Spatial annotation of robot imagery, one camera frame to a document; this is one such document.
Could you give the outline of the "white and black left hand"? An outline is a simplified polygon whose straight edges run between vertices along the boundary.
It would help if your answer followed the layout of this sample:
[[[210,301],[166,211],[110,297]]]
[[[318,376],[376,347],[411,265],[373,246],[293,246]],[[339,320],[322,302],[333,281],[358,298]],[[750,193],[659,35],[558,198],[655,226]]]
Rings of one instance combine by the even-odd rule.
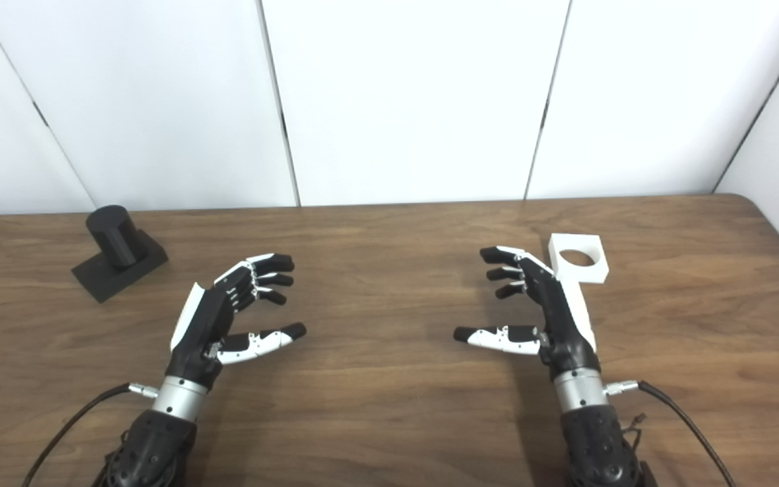
[[[304,337],[303,323],[238,335],[230,332],[236,315],[254,303],[284,305],[287,298],[275,287],[293,285],[294,268],[290,255],[262,254],[235,263],[208,289],[194,284],[171,337],[171,358],[164,375],[210,391],[226,365],[265,356]]]

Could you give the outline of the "white and black right hand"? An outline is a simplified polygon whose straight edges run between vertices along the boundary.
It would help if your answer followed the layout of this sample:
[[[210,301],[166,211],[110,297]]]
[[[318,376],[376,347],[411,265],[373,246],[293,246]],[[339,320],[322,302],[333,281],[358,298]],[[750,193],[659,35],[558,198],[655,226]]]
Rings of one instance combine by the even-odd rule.
[[[549,367],[551,379],[578,369],[602,372],[596,348],[582,333],[582,320],[574,315],[571,293],[557,279],[553,268],[519,248],[485,247],[479,255],[484,262],[498,266],[486,272],[488,280],[509,281],[496,289],[495,296],[528,296],[543,312],[544,326],[457,327],[452,335],[455,340],[511,354],[538,356]]]

